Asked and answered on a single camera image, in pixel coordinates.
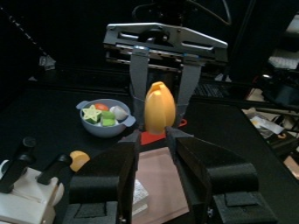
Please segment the bowl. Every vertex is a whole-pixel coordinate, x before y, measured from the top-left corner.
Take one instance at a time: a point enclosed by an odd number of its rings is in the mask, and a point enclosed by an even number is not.
[[[122,121],[115,126],[108,126],[108,127],[98,126],[96,124],[87,122],[83,119],[83,116],[84,116],[83,109],[87,109],[92,104],[96,104],[96,103],[103,103],[110,108],[119,106],[128,114],[126,120]],[[96,137],[115,137],[124,131],[124,129],[127,127],[131,127],[136,122],[135,117],[131,116],[131,111],[130,111],[128,106],[122,101],[118,101],[118,100],[100,99],[100,100],[95,100],[95,101],[83,101],[79,103],[76,108],[79,109],[79,116],[80,116],[83,127],[86,128],[88,133]]]

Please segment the pink paper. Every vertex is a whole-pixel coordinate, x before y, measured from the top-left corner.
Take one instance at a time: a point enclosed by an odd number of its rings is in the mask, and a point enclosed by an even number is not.
[[[134,224],[162,224],[188,212],[182,181],[168,148],[140,153],[136,179],[148,191],[148,210]]]

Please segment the white object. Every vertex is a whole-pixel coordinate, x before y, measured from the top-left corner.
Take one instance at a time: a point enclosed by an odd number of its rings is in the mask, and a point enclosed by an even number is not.
[[[148,191],[142,185],[140,181],[135,180],[135,196],[134,196],[134,206],[132,206],[132,217],[142,215],[147,208],[148,202]]]
[[[297,69],[299,59],[290,59],[285,57],[270,57],[269,63],[273,64],[274,67],[286,68],[286,69]]]
[[[10,193],[0,193],[0,223],[51,224],[54,206],[62,199],[63,185],[58,178],[48,185],[38,183],[40,172],[27,168],[26,174],[14,183]]]
[[[293,20],[291,24],[289,25],[286,31],[299,33],[299,15],[294,16],[294,20]]]
[[[269,130],[271,130],[274,133],[281,134],[281,132],[285,130],[282,126],[275,124],[274,122],[270,122],[267,119],[263,119],[258,116],[253,117],[250,121],[254,123],[257,128],[263,127]]]
[[[126,120],[128,117],[128,113],[119,107],[115,106],[110,109],[110,112],[115,114],[116,119],[120,120]]]

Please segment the black table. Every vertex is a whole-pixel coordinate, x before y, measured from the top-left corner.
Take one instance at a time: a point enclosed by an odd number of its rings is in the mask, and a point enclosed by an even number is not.
[[[38,140],[32,168],[42,170],[59,153],[75,150],[86,151],[92,157],[127,136],[127,129],[119,136],[102,139],[94,137],[80,124],[80,112],[76,105],[82,101],[114,98],[132,108],[130,96],[115,94],[84,93],[50,88],[28,87],[12,103],[0,111],[0,161],[11,159],[24,137]],[[239,154],[257,167],[259,191],[273,208],[282,224],[299,223],[299,185],[273,152],[267,142],[259,135],[242,111],[231,106],[191,102],[186,114],[188,125],[182,129],[198,138],[221,145]],[[162,146],[147,145],[143,151]],[[64,197],[56,206],[56,221],[62,223],[68,202],[68,183],[71,171],[60,173],[60,181],[66,185]],[[179,217],[172,223],[180,223]]]

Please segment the yellow corn toy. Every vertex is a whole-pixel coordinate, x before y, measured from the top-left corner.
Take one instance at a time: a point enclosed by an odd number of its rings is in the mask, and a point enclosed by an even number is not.
[[[152,84],[144,98],[144,128],[151,134],[164,133],[175,120],[174,96],[162,81]]]

